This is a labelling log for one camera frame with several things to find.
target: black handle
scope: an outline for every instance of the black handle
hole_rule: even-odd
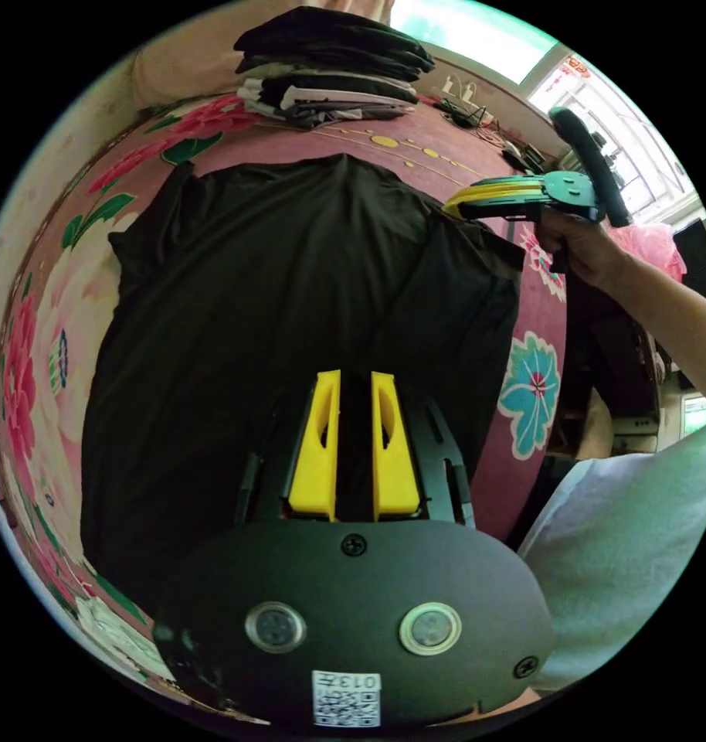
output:
[[[631,217],[623,202],[616,179],[605,161],[600,147],[592,138],[582,120],[568,108],[552,108],[548,112],[556,133],[574,150],[598,196],[610,223],[629,226]],[[566,273],[569,269],[569,250],[563,247],[554,255],[553,273]]]

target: folded white shirt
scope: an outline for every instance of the folded white shirt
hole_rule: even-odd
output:
[[[380,103],[387,106],[402,108],[405,111],[412,110],[412,104],[407,100],[389,98],[385,95],[373,95],[371,93],[353,93],[348,90],[317,90],[313,88],[295,87],[290,85],[281,99],[279,108],[285,111],[297,103],[314,100],[332,100],[350,103]]]
[[[385,85],[393,85],[398,87],[400,90],[405,90],[411,95],[417,95],[417,91],[412,85],[404,80],[395,80],[393,77],[377,77],[375,75],[361,75],[357,72],[341,72],[339,70],[294,70],[287,72],[283,75],[275,77],[357,77],[359,80],[370,80],[374,83],[384,83]],[[263,85],[263,80],[266,77],[246,77],[243,81],[243,86],[248,90],[259,90]]]

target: teal flower print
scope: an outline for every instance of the teal flower print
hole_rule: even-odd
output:
[[[497,409],[511,418],[513,455],[519,461],[529,459],[548,440],[559,396],[556,366],[553,345],[533,332],[526,332],[522,341],[513,338]]]

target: pink plastic bag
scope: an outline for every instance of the pink plastic bag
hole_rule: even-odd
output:
[[[624,250],[682,283],[687,268],[683,257],[677,252],[669,224],[631,224],[617,229],[606,224],[606,232]]]

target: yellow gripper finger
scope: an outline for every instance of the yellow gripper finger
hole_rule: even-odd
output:
[[[318,373],[289,493],[296,513],[335,518],[339,414],[340,371]]]
[[[409,516],[420,497],[405,434],[394,376],[371,374],[374,465],[374,520]]]

